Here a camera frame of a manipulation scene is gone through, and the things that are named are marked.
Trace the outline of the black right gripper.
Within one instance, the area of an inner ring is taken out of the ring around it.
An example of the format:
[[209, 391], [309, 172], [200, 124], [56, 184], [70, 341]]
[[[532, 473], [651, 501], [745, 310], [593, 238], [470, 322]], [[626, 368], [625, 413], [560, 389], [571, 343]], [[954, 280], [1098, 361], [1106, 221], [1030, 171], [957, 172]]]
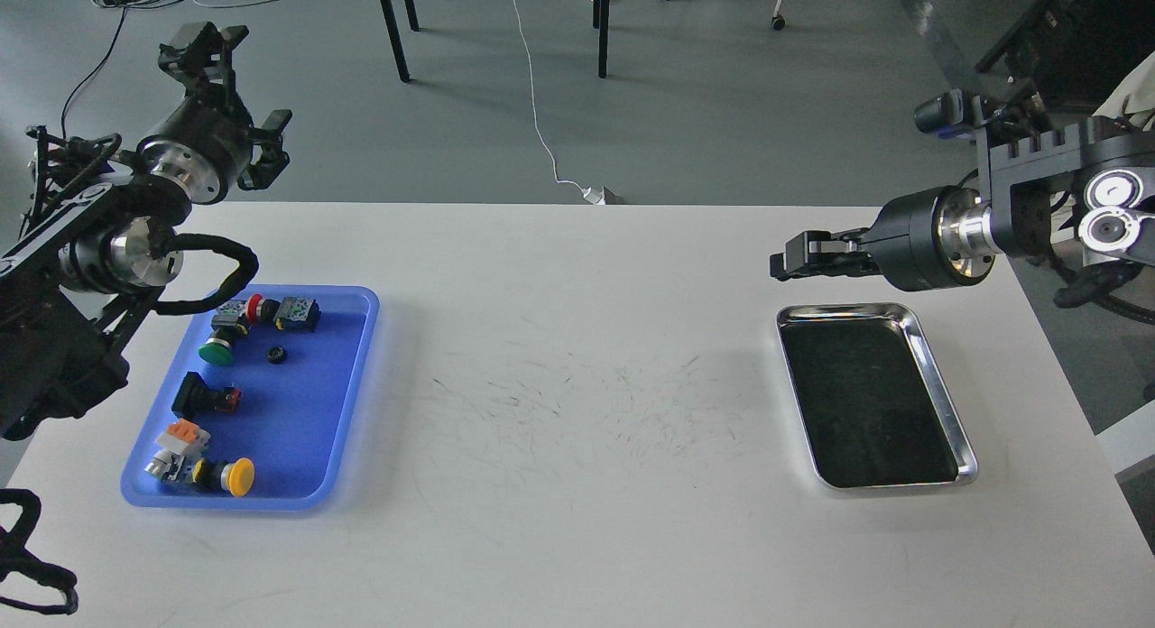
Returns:
[[866, 230], [805, 230], [769, 257], [778, 282], [877, 277], [901, 291], [978, 285], [993, 270], [990, 205], [976, 189], [940, 187], [895, 199]]

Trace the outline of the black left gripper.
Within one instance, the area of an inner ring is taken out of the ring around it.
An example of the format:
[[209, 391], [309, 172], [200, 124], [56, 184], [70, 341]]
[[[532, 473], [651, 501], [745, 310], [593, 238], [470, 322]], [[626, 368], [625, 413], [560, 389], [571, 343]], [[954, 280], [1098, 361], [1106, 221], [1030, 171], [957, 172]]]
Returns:
[[[292, 110], [273, 110], [263, 124], [252, 126], [213, 107], [238, 102], [232, 52], [248, 33], [248, 27], [219, 29], [198, 21], [180, 27], [158, 52], [158, 68], [184, 85], [186, 98], [140, 140], [136, 151], [147, 174], [173, 181], [198, 205], [225, 199], [236, 179], [240, 189], [268, 189], [291, 160], [283, 144]], [[249, 162], [252, 145], [258, 158]]]

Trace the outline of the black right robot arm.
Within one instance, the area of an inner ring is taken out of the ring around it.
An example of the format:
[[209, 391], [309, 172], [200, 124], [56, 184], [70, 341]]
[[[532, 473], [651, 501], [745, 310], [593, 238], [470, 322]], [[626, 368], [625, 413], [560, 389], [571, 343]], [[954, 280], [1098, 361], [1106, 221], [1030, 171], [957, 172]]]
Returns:
[[1008, 103], [953, 89], [912, 124], [970, 139], [976, 167], [947, 187], [891, 200], [870, 226], [806, 230], [769, 257], [780, 282], [874, 277], [901, 291], [977, 285], [994, 257], [1046, 263], [1058, 308], [1095, 304], [1152, 324], [1152, 308], [1115, 292], [1152, 268], [1152, 130], [1123, 115], [1057, 129], [1036, 97]]

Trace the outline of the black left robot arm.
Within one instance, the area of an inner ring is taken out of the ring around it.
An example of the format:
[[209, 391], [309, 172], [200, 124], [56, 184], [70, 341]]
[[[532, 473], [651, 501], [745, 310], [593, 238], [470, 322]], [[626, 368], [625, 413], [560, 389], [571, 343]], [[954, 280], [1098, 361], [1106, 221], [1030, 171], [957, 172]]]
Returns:
[[119, 134], [27, 130], [32, 205], [1, 283], [3, 439], [82, 418], [127, 386], [122, 352], [148, 314], [202, 314], [258, 274], [246, 245], [177, 232], [193, 205], [271, 187], [288, 167], [291, 111], [255, 124], [236, 92], [234, 48], [247, 33], [199, 21], [161, 45], [158, 68], [184, 98], [132, 150]]

